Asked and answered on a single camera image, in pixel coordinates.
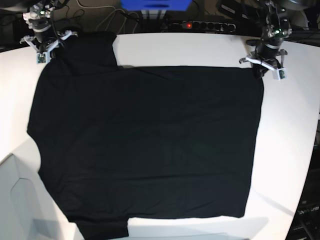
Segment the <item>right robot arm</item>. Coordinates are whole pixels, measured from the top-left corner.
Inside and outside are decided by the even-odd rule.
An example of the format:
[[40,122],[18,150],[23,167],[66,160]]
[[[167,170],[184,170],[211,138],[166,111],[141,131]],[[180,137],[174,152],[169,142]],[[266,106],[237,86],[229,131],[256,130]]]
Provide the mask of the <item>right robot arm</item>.
[[27,44],[36,52],[36,63],[47,64],[52,59],[52,51],[64,47],[65,40],[71,36],[78,36],[76,31],[65,30],[60,32],[55,28],[54,11],[67,6],[68,1],[42,0],[23,13],[22,17],[34,33],[33,36],[25,35],[19,41]]

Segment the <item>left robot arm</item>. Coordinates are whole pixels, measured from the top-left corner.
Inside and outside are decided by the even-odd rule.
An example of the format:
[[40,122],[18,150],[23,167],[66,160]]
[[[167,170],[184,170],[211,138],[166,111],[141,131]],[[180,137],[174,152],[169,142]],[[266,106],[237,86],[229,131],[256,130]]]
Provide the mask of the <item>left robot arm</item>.
[[245,2],[242,0],[240,3],[245,16],[261,28],[261,36],[245,42],[254,47],[254,50],[239,62],[249,62],[257,79],[262,79],[268,71],[272,72],[275,80],[285,79],[287,74],[284,60],[288,52],[281,45],[292,33],[286,10],[272,0],[262,0],[262,13],[259,14],[259,19],[254,19],[248,14]]

